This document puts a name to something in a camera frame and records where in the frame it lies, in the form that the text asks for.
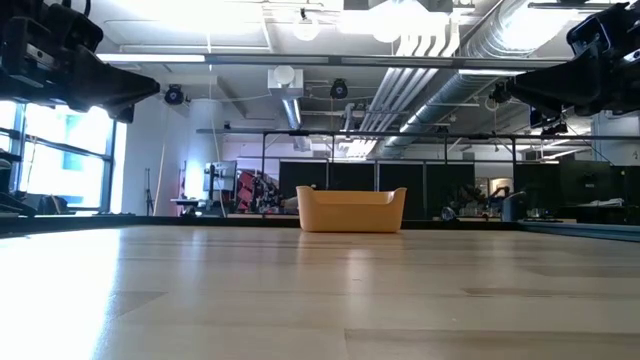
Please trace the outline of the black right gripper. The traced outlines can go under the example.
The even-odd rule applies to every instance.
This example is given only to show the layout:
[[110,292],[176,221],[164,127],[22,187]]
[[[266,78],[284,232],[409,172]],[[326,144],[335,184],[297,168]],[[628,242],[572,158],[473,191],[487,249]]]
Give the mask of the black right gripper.
[[506,92],[545,116],[640,111],[640,6],[615,3],[571,28],[566,41],[572,60],[512,77]]

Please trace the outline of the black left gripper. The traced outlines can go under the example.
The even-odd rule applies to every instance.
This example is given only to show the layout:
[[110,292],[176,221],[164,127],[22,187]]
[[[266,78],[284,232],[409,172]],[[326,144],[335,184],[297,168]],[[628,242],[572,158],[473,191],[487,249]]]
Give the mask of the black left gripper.
[[104,63],[95,54],[103,31],[73,0],[0,0],[0,101],[96,106],[131,124],[135,104],[156,95],[153,78]]

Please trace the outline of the long ceiling light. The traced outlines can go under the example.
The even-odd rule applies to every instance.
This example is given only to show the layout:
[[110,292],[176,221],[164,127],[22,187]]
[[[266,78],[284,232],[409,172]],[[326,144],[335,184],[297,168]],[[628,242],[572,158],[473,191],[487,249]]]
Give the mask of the long ceiling light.
[[200,54],[151,54],[151,53],[111,53],[98,54],[107,63],[204,63],[206,57]]

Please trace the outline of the bright window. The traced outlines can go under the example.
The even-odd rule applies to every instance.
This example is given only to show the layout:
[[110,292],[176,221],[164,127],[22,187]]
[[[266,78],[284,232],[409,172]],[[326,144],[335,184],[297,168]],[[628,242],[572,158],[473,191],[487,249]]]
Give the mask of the bright window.
[[87,113],[0,101],[0,189],[35,206],[42,196],[71,211],[109,208],[116,122],[100,108]]

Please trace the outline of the black tripod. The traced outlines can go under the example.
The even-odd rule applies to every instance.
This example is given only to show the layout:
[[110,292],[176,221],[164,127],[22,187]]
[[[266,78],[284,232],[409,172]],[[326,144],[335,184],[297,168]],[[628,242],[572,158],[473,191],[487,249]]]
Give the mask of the black tripod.
[[146,215],[152,216],[154,214],[154,199],[151,194],[151,176],[150,169],[146,168],[145,172],[145,186],[144,186],[144,194],[145,194],[145,209]]

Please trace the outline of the black monitor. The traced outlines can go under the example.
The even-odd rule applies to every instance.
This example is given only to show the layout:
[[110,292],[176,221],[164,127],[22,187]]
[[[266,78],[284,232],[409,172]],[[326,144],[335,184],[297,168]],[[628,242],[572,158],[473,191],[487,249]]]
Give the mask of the black monitor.
[[569,205],[609,200],[611,166],[598,161],[561,161],[560,184],[564,201]]

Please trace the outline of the dark grey chair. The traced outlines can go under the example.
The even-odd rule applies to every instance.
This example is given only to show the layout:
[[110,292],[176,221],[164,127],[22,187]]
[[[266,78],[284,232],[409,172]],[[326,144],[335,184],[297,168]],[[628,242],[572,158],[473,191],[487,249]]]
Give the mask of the dark grey chair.
[[524,191],[507,196],[501,205],[501,221],[517,222],[527,216],[527,194]]

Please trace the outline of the grey monitor on stand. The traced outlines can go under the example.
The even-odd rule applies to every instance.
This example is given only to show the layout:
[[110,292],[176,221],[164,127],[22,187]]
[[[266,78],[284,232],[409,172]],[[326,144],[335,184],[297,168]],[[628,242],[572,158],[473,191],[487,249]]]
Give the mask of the grey monitor on stand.
[[206,163],[204,167],[204,191],[234,192],[237,183],[237,162],[222,161]]

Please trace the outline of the white round ceiling lamp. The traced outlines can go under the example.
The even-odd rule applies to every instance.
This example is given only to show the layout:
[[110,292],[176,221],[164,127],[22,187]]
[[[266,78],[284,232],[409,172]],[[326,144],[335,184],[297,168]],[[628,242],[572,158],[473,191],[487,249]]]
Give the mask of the white round ceiling lamp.
[[300,17],[294,22],[293,34],[300,41],[313,41],[320,33],[320,24],[316,18]]

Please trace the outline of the yellow plastic bin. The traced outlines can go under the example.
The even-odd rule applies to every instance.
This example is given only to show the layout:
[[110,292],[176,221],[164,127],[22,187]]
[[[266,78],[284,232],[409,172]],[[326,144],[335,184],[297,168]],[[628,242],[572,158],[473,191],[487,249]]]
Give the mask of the yellow plastic bin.
[[402,225],[407,189],[315,190],[297,186],[299,220],[306,232],[395,233]]

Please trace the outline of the silver ventilation duct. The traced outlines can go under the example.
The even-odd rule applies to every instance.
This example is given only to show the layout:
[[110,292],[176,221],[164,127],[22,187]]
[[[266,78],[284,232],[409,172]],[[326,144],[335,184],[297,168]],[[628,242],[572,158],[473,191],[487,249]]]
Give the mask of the silver ventilation duct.
[[[533,0],[503,0],[487,20],[459,48],[464,57],[527,58],[555,37],[565,26],[564,18],[529,6]],[[488,75],[456,73],[427,99],[406,121],[407,132],[423,132],[453,112],[449,103],[463,103],[495,79]]]

